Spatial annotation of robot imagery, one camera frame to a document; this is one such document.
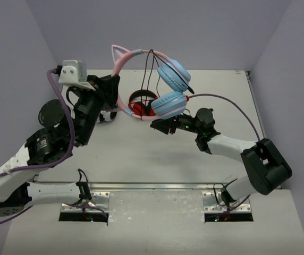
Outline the pink blue cat-ear headphones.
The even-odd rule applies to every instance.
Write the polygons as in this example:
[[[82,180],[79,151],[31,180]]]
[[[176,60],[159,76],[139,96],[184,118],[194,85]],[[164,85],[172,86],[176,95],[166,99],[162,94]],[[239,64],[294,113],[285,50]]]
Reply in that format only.
[[[164,86],[168,87],[162,89],[163,94],[151,103],[151,109],[155,113],[154,116],[134,113],[128,107],[128,104],[125,104],[118,96],[116,106],[120,111],[130,117],[150,122],[157,119],[165,120],[184,112],[189,99],[186,93],[194,94],[194,91],[190,87],[191,74],[178,61],[154,49],[129,50],[119,45],[112,45],[111,53],[114,62],[111,76],[118,76],[125,64],[134,57],[149,54],[158,60],[159,66],[156,68],[156,72],[159,80]]]

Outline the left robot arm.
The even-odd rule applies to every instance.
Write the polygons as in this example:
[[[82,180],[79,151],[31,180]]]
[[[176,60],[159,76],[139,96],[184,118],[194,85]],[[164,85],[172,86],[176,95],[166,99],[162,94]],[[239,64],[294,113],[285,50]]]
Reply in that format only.
[[[89,183],[38,184],[33,178],[72,157],[74,147],[88,144],[100,112],[113,108],[120,77],[90,75],[91,90],[72,87],[79,94],[71,110],[62,95],[48,101],[39,112],[42,129],[27,138],[19,151],[0,167],[0,217],[18,216],[34,205],[64,203],[85,208],[92,200]]]

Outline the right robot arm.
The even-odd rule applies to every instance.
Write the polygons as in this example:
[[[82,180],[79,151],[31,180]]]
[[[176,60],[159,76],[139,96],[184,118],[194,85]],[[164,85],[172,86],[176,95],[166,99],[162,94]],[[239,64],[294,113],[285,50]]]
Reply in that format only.
[[[177,129],[195,133],[201,152],[224,156],[244,165],[246,176],[221,189],[221,199],[226,206],[254,193],[268,195],[292,177],[291,167],[270,139],[238,140],[219,133],[214,125],[213,110],[201,108],[194,117],[181,114],[154,120],[150,126],[165,134],[174,134]]]

